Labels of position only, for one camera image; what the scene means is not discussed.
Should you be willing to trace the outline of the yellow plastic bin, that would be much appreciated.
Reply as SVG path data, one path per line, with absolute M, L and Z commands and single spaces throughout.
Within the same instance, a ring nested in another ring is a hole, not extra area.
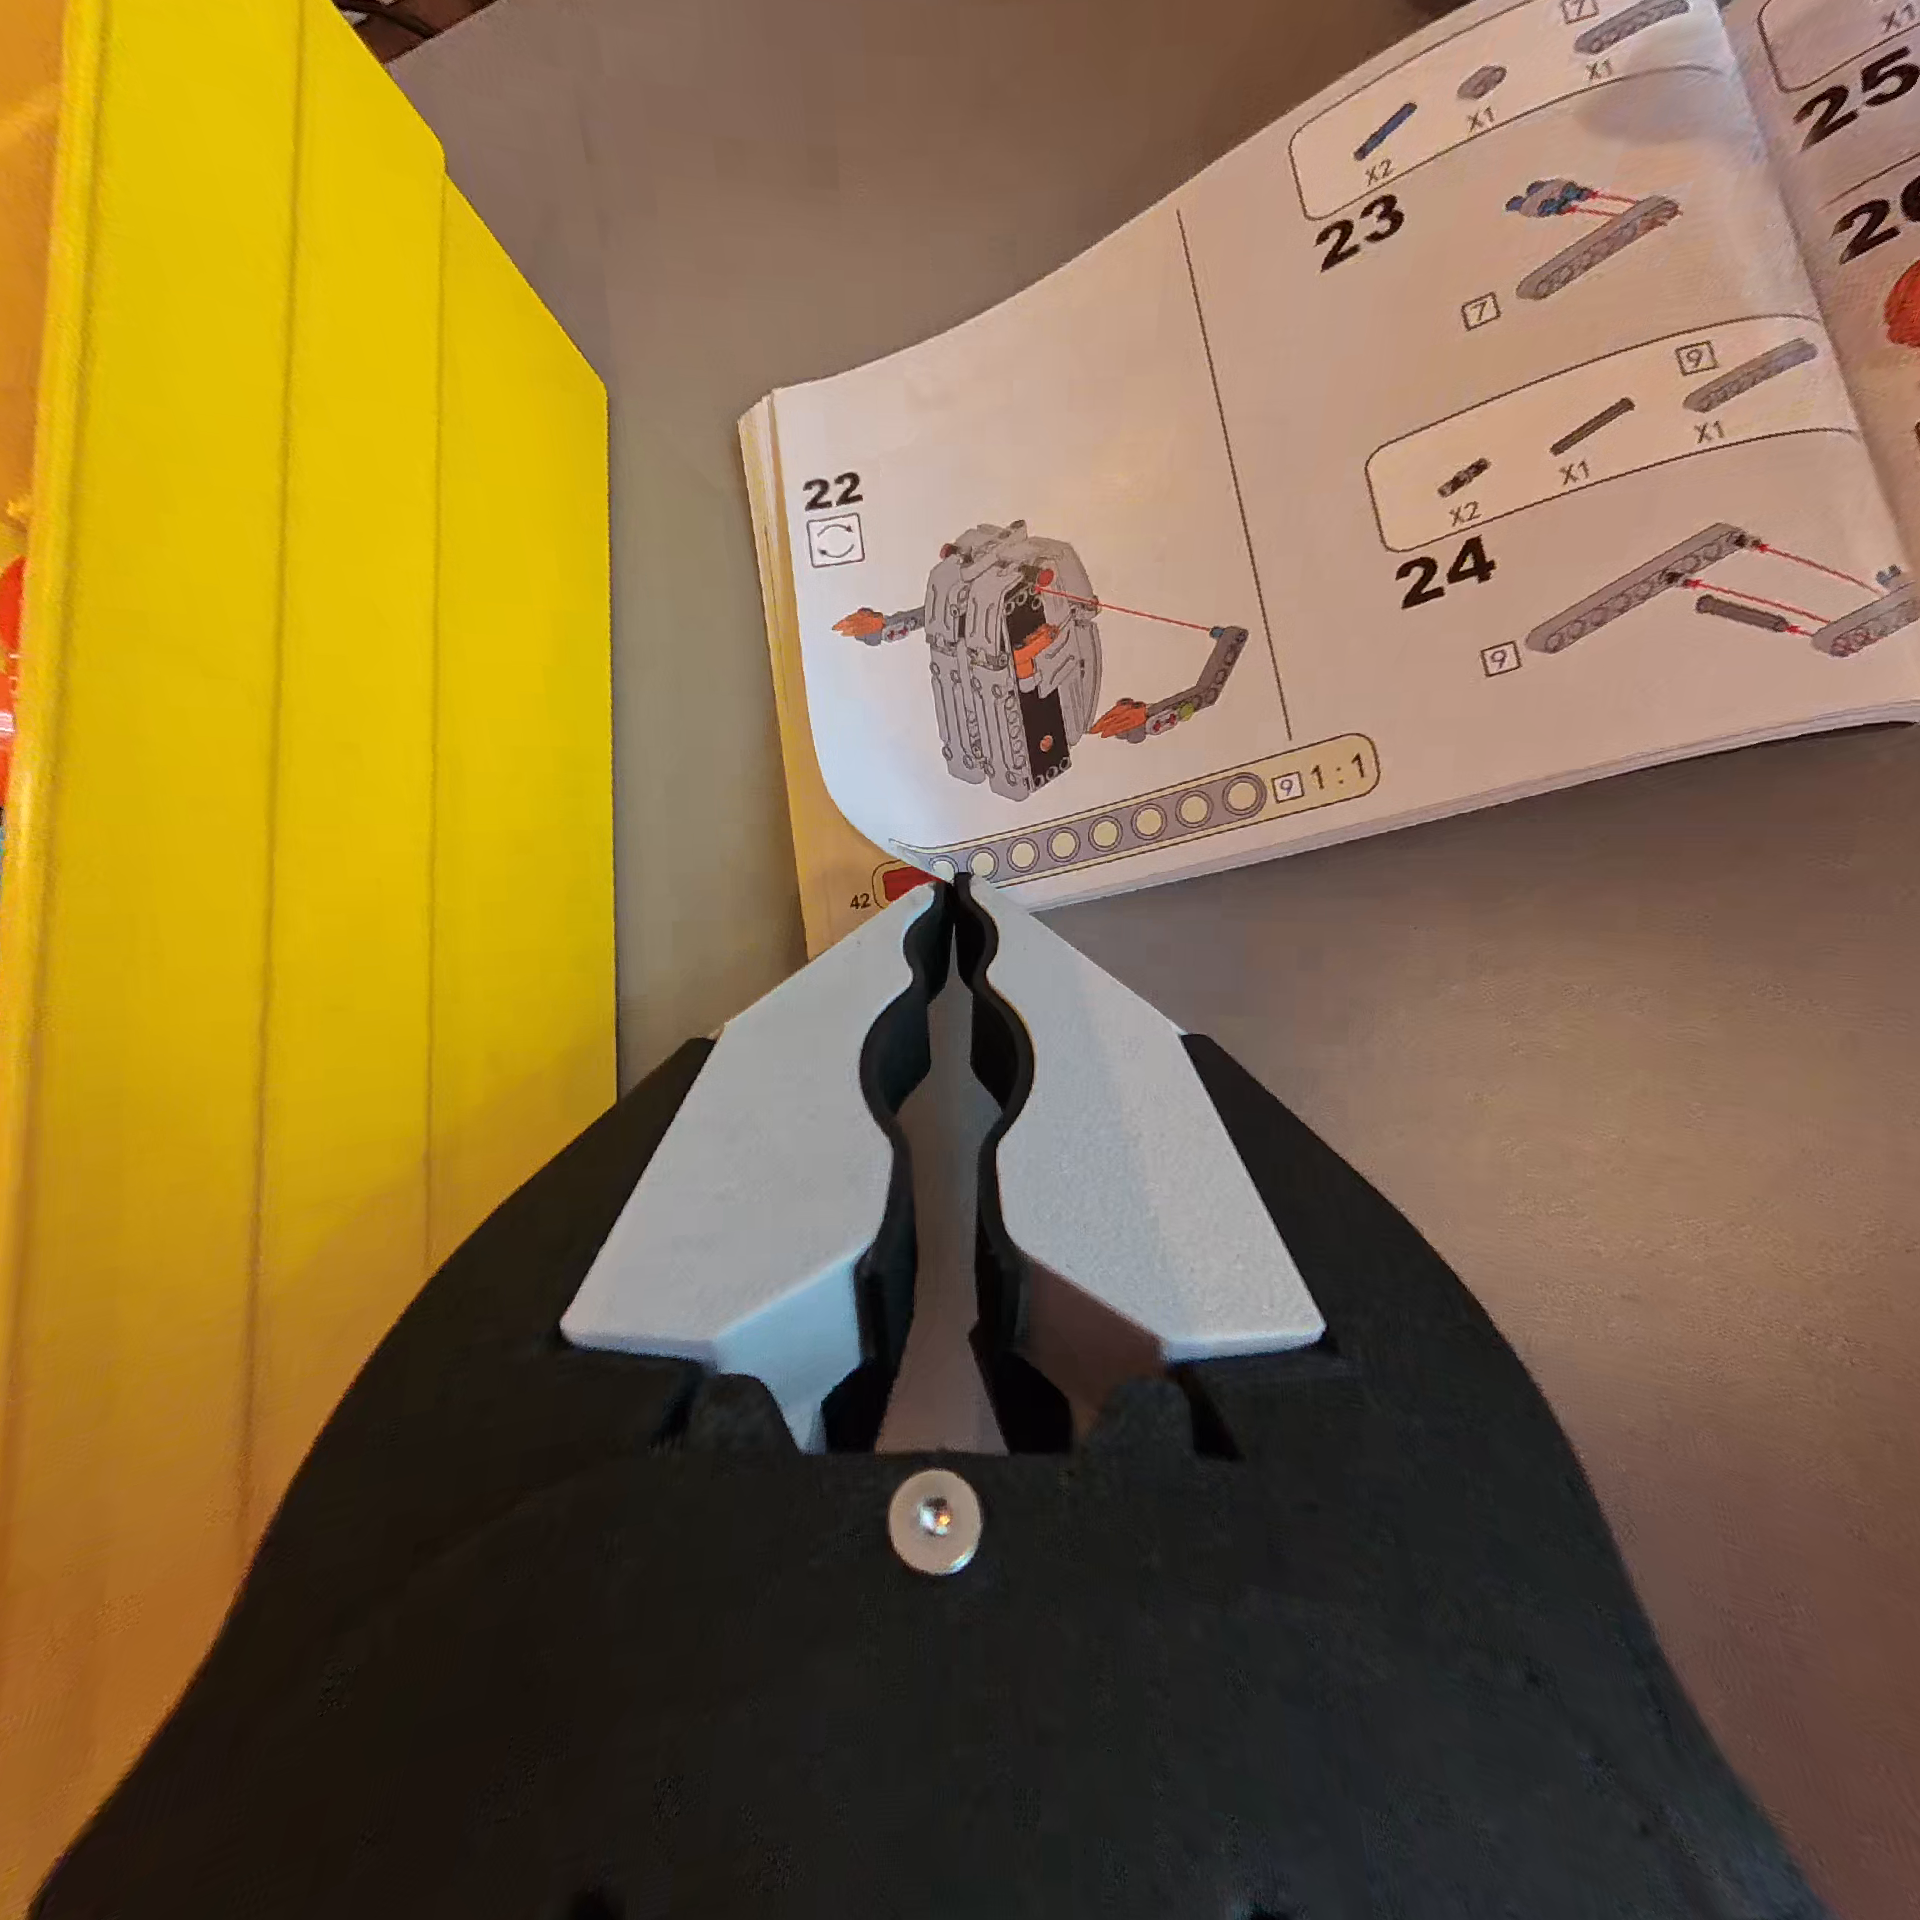
M 331 5 L 5 5 L 5 1915 L 616 1078 L 607 396 Z

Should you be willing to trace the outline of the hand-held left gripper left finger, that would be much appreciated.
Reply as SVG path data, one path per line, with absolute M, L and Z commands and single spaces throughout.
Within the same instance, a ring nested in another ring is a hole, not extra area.
M 752 1377 L 803 1452 L 874 1444 L 916 1285 L 898 1113 L 951 904 L 912 886 L 718 1030 L 560 1318 L 572 1349 Z

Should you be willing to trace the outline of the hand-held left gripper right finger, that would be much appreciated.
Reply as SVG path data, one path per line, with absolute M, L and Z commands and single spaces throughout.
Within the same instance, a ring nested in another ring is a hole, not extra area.
M 972 1353 L 1011 1452 L 1070 1452 L 1127 1383 L 1327 1333 L 1191 1036 L 984 879 L 951 896 L 976 1161 Z

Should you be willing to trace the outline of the grey desk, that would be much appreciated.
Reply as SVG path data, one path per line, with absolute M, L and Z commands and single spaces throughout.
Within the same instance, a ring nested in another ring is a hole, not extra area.
M 736 417 L 1026 287 L 1427 5 L 491 5 L 390 76 L 607 387 L 619 1078 L 804 955 Z M 1916 735 L 1067 908 L 1430 1239 L 1717 1740 L 1916 1909 Z

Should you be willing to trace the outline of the white instruction booklet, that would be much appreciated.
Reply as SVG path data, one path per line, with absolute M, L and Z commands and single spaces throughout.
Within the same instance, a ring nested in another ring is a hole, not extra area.
M 806 955 L 1916 723 L 1916 5 L 1467 5 L 739 423 Z

